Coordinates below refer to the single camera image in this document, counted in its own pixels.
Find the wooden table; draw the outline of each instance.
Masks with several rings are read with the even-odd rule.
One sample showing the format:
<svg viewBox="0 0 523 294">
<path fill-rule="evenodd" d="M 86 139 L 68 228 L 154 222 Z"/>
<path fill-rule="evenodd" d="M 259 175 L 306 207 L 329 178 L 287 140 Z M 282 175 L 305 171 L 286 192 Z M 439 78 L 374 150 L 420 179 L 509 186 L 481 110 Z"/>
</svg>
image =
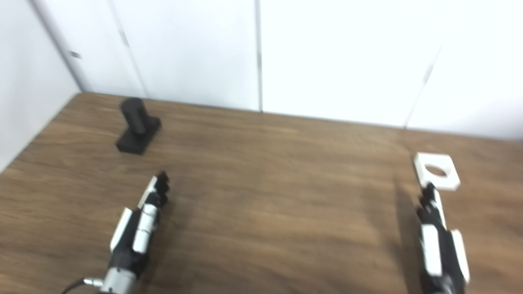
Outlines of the wooden table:
<svg viewBox="0 0 523 294">
<path fill-rule="evenodd" d="M 79 94 L 0 175 L 0 292 L 103 276 L 124 206 L 164 169 L 135 293 L 419 293 L 418 151 L 461 178 L 441 194 L 468 293 L 523 290 L 522 143 L 147 100 L 163 128 L 137 156 L 115 147 L 121 100 Z"/>
</svg>

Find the black peg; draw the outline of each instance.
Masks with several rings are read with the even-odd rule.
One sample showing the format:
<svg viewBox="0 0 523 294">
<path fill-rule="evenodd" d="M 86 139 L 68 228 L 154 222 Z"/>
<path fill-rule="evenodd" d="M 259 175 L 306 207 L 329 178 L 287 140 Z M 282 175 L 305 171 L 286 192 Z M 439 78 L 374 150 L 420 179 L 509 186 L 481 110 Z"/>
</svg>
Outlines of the black peg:
<svg viewBox="0 0 523 294">
<path fill-rule="evenodd" d="M 120 152 L 143 154 L 154 134 L 160 128 L 158 117 L 147 114 L 140 98 L 128 98 L 120 106 L 129 128 L 116 143 Z"/>
</svg>

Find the white wall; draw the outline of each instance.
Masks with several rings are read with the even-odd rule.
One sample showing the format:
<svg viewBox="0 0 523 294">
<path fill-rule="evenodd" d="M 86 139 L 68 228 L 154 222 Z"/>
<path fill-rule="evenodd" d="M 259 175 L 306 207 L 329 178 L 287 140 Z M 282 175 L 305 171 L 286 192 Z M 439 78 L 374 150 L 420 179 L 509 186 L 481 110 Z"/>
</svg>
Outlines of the white wall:
<svg viewBox="0 0 523 294">
<path fill-rule="evenodd" d="M 523 140 L 523 2 L 458 2 L 408 128 Z"/>
<path fill-rule="evenodd" d="M 445 1 L 261 1 L 263 110 L 402 127 L 443 42 Z"/>
<path fill-rule="evenodd" d="M 77 92 L 29 3 L 0 0 L 0 172 Z"/>
<path fill-rule="evenodd" d="M 149 98 L 259 110 L 254 0 L 113 0 Z"/>
<path fill-rule="evenodd" d="M 36 0 L 87 92 L 147 97 L 107 0 Z M 70 55 L 76 52 L 81 58 Z"/>
</svg>

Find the white robotic finger segment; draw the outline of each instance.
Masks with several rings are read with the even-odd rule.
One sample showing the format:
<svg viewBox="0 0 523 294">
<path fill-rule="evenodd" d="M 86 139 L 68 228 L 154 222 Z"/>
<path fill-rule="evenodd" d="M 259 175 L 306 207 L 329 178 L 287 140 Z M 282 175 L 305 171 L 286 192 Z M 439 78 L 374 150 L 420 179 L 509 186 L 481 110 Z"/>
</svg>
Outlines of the white robotic finger segment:
<svg viewBox="0 0 523 294">
<path fill-rule="evenodd" d="M 133 250 L 139 253 L 146 253 L 149 239 L 154 230 L 154 221 L 158 208 L 152 204 L 144 204 L 136 234 L 134 236 Z"/>
<path fill-rule="evenodd" d="M 145 191 L 142 194 L 142 198 L 140 198 L 140 202 L 138 202 L 138 208 L 142 208 L 143 204 L 145 203 L 145 200 L 147 200 L 147 197 L 150 193 L 156 192 L 156 189 L 154 186 L 156 185 L 156 182 L 158 181 L 158 178 L 156 176 L 153 176 L 151 178 L 151 181 L 147 185 L 147 188 L 145 188 Z"/>
<path fill-rule="evenodd" d="M 115 233 L 112 235 L 111 243 L 109 247 L 111 248 L 111 253 L 115 249 L 116 245 L 118 245 L 118 242 L 120 242 L 120 238 L 122 237 L 123 231 L 126 229 L 127 223 L 129 222 L 129 219 L 131 218 L 132 210 L 129 208 L 124 208 L 122 216 L 120 217 L 120 220 L 118 221 L 118 225 L 116 226 Z"/>
<path fill-rule="evenodd" d="M 445 222 L 445 215 L 443 214 L 443 205 L 441 204 L 441 197 L 439 195 L 438 189 L 434 189 L 434 200 L 436 202 L 435 203 L 436 208 L 438 209 L 438 212 L 439 212 L 439 217 L 441 218 L 441 224 L 443 225 L 443 227 L 446 230 L 447 223 Z"/>
<path fill-rule="evenodd" d="M 467 255 L 465 254 L 465 245 L 463 244 L 463 236 L 459 230 L 450 231 L 452 239 L 454 240 L 454 248 L 456 248 L 456 255 L 461 270 L 461 274 L 468 284 L 470 282 L 469 264 L 467 262 Z"/>
<path fill-rule="evenodd" d="M 425 270 L 431 276 L 441 276 L 441 255 L 438 230 L 432 224 L 422 225 L 422 247 Z"/>
</svg>

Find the white plate with hole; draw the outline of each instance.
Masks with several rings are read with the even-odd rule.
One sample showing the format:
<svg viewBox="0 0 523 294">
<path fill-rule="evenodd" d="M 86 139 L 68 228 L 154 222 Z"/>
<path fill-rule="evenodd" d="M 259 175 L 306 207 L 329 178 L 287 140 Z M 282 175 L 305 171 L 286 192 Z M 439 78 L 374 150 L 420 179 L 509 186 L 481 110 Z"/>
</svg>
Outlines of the white plate with hole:
<svg viewBox="0 0 523 294">
<path fill-rule="evenodd" d="M 424 188 L 428 183 L 433 183 L 436 189 L 456 191 L 461 183 L 454 162 L 448 154 L 418 152 L 414 157 L 414 166 L 419 183 Z M 445 175 L 431 173 L 427 169 L 431 167 L 443 171 Z"/>
</svg>

